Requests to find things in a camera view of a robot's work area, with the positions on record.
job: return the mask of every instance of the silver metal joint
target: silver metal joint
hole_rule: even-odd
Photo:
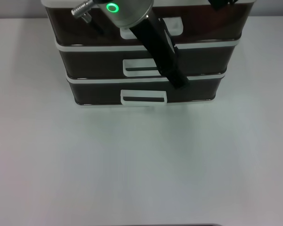
[[[71,13],[72,15],[78,19],[81,17],[85,17],[85,15],[95,6],[93,0],[85,1],[81,5],[75,7]]]

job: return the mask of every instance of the white background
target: white background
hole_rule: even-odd
[[[283,0],[258,0],[252,15],[283,16]],[[6,17],[45,17],[45,11],[41,0],[0,0],[0,18]]]

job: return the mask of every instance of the drawer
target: drawer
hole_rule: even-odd
[[[215,11],[208,0],[155,0],[153,11],[159,18],[179,17],[182,32],[174,34],[175,43],[191,43],[200,40],[237,39],[243,30],[255,0],[238,0],[234,5]],[[101,12],[94,8],[90,14],[106,35],[82,19],[74,19],[71,9],[79,0],[42,0],[59,44],[87,46],[140,45],[136,39],[124,39],[120,29]]]
[[[224,72],[239,40],[177,44],[179,68],[185,75]],[[161,77],[144,46],[64,47],[60,50],[73,79],[126,79]]]
[[[174,89],[166,78],[73,80],[67,77],[79,105],[162,106],[215,98],[225,74],[189,76],[190,84]]]

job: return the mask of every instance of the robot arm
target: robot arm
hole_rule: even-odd
[[[72,10],[76,18],[91,22],[88,14],[95,5],[119,28],[130,29],[152,55],[159,73],[178,89],[188,85],[177,63],[175,46],[166,25],[152,12],[154,0],[89,0]]]

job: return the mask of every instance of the white plastic trim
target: white plastic trim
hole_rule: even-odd
[[[195,80],[205,80],[205,79],[222,79],[225,77],[223,74],[213,74],[213,75],[200,75],[200,76],[189,76],[190,81]],[[168,81],[166,77],[161,78],[134,78],[134,79],[71,79],[66,74],[67,81],[71,84],[119,84],[119,83],[134,83],[134,82],[160,82]]]
[[[160,76],[158,70],[150,71],[128,71],[127,68],[149,68],[157,67],[154,59],[132,59],[123,60],[123,70],[126,77],[149,77]]]
[[[177,44],[179,49],[192,49],[192,48],[216,48],[228,47],[238,45],[240,40],[234,41],[213,41],[213,42],[199,42],[189,44]],[[61,46],[55,40],[58,50],[62,52],[117,52],[117,51],[146,51],[144,46]]]
[[[41,0],[42,4],[48,8],[74,8],[84,0]],[[236,4],[253,3],[256,0],[239,0]],[[208,0],[154,0],[154,7],[168,6],[199,6],[209,5]]]
[[[168,31],[172,36],[178,36],[183,33],[183,21],[181,17],[163,18]],[[132,33],[130,29],[120,28],[121,37],[123,39],[136,39],[136,36]]]
[[[164,102],[126,101],[124,97],[163,98]],[[166,91],[154,90],[121,90],[121,103],[124,106],[165,106],[167,104]]]

